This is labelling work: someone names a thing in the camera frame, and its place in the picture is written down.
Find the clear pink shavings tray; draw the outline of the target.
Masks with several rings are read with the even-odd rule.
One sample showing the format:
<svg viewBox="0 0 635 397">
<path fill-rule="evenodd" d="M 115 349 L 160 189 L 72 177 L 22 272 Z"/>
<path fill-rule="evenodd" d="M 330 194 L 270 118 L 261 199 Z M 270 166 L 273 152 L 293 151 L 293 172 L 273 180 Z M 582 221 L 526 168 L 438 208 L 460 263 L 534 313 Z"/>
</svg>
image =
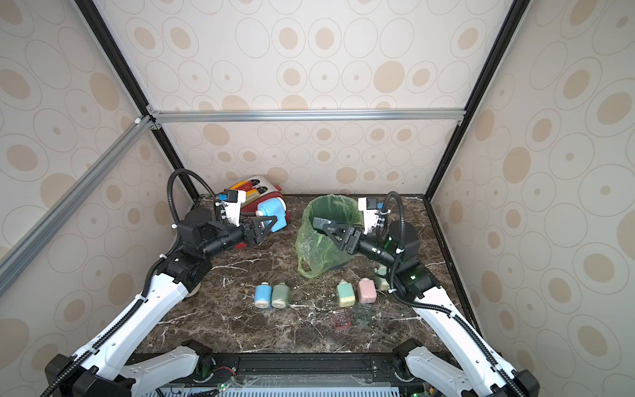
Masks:
<svg viewBox="0 0 635 397">
<path fill-rule="evenodd" d="M 333 328 L 337 332 L 348 330 L 352 326 L 352 319 L 348 309 L 337 309 L 332 312 Z"/>
</svg>

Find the mint green pencil sharpener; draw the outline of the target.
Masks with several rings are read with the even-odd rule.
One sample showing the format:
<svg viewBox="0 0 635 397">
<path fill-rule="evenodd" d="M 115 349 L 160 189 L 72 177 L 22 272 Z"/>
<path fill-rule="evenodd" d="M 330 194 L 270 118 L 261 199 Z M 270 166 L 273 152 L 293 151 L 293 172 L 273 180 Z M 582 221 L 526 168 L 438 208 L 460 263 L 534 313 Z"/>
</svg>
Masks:
<svg viewBox="0 0 635 397">
<path fill-rule="evenodd" d="M 379 267 L 375 269 L 375 289 L 384 292 L 390 290 L 388 268 L 384 265 L 379 265 Z"/>
</svg>

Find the pink pencil sharpener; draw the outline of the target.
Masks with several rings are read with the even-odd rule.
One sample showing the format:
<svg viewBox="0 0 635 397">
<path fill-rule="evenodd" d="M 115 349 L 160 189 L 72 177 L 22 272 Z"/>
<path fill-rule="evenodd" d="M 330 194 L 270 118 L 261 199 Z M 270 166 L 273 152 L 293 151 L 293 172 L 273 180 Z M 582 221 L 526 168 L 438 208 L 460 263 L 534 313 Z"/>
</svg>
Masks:
<svg viewBox="0 0 635 397">
<path fill-rule="evenodd" d="M 369 278 L 362 278 L 357 286 L 358 301 L 360 304 L 374 304 L 377 300 L 375 282 Z"/>
</svg>

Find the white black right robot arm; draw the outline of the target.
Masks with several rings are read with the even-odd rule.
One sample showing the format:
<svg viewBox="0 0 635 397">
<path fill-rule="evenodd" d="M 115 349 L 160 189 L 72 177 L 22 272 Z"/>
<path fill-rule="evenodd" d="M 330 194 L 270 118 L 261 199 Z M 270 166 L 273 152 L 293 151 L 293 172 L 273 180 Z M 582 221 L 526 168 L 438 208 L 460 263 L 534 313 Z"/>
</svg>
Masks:
<svg viewBox="0 0 635 397">
<path fill-rule="evenodd" d="M 517 370 L 499 355 L 460 313 L 436 276 L 418 257 L 420 240 L 406 221 L 396 192 L 360 198 L 361 224 L 339 223 L 329 215 L 311 216 L 314 230 L 328 236 L 338 250 L 362 255 L 387 269 L 389 293 L 414 310 L 438 335 L 457 364 L 426 347 L 403 355 L 407 372 L 445 396 L 536 396 L 540 385 L 529 370 Z"/>
</svg>

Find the sage green pencil sharpener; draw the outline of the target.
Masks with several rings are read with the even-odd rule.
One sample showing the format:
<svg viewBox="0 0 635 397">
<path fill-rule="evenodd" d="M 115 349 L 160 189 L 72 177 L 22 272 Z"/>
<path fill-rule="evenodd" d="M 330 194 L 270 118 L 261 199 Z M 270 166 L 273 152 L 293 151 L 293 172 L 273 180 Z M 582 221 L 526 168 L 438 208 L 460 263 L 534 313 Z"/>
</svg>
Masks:
<svg viewBox="0 0 635 397">
<path fill-rule="evenodd" d="M 271 295 L 271 306 L 275 309 L 285 309 L 289 306 L 290 289 L 286 283 L 274 286 Z"/>
</svg>

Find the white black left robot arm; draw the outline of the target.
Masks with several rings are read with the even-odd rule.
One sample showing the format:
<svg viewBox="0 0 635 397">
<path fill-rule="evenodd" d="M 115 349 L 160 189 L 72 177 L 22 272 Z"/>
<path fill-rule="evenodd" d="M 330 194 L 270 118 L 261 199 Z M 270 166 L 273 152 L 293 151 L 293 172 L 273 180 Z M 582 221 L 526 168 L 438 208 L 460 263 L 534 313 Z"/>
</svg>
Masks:
<svg viewBox="0 0 635 397">
<path fill-rule="evenodd" d="M 180 175 L 209 184 L 192 170 L 175 170 L 167 181 L 167 204 L 177 238 L 150 267 L 140 294 L 122 313 L 72 356 L 59 354 L 46 366 L 45 396 L 142 396 L 172 380 L 212 372 L 205 347 L 184 346 L 138 364 L 131 355 L 173 307 L 193 294 L 213 268 L 212 259 L 237 246 L 259 246 L 284 228 L 286 204 L 281 197 L 246 207 L 251 193 L 239 185 L 212 194 L 212 208 L 194 208 L 180 217 L 174 184 Z"/>
</svg>

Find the light green pencil sharpener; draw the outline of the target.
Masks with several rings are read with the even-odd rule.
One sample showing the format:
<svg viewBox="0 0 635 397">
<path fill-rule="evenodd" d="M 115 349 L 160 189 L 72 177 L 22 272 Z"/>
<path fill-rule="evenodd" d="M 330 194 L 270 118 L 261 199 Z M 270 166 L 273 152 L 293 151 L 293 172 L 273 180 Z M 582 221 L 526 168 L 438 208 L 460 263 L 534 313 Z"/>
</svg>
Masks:
<svg viewBox="0 0 635 397">
<path fill-rule="evenodd" d="M 337 285 L 337 299 L 340 308 L 348 308 L 356 304 L 357 298 L 350 282 L 340 280 Z"/>
</svg>

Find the clear green shavings tray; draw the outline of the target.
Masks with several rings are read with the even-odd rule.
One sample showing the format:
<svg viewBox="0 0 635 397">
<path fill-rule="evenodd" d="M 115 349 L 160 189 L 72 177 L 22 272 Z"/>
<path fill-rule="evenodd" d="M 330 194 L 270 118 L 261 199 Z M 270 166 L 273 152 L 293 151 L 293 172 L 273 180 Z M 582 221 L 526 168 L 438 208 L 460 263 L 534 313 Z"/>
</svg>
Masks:
<svg viewBox="0 0 635 397">
<path fill-rule="evenodd" d="M 368 325 L 374 317 L 374 308 L 370 304 L 357 304 L 354 308 L 355 321 L 360 325 Z"/>
</svg>

